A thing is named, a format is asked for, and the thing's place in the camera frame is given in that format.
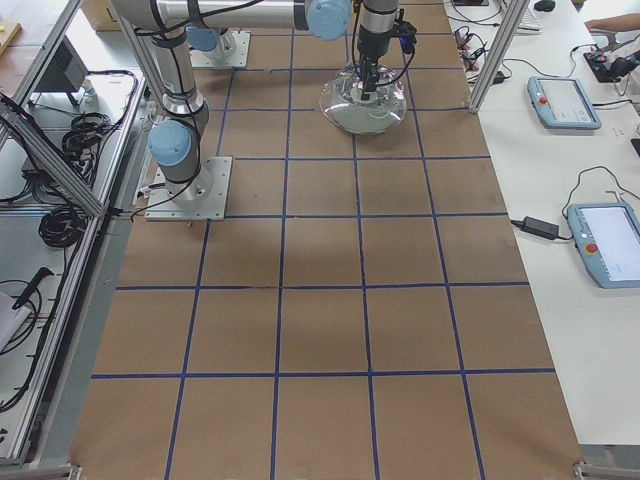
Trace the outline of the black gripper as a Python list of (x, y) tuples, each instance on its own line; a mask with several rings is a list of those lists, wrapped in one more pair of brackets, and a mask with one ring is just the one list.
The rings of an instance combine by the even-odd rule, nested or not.
[(364, 0), (361, 2), (356, 48), (357, 72), (364, 98), (376, 92), (379, 80), (378, 61), (387, 54), (390, 41), (397, 38), (404, 54), (415, 53), (416, 28), (403, 17), (398, 0)]

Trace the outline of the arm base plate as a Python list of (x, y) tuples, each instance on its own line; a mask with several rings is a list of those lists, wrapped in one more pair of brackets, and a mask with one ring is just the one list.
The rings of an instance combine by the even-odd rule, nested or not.
[(189, 27), (191, 64), (195, 69), (227, 70), (246, 67), (251, 33)]
[(223, 220), (232, 170), (231, 157), (208, 157), (201, 161), (201, 170), (193, 183), (176, 198), (182, 186), (166, 182), (160, 167), (156, 182), (163, 187), (149, 194), (149, 208), (143, 211), (149, 221)]

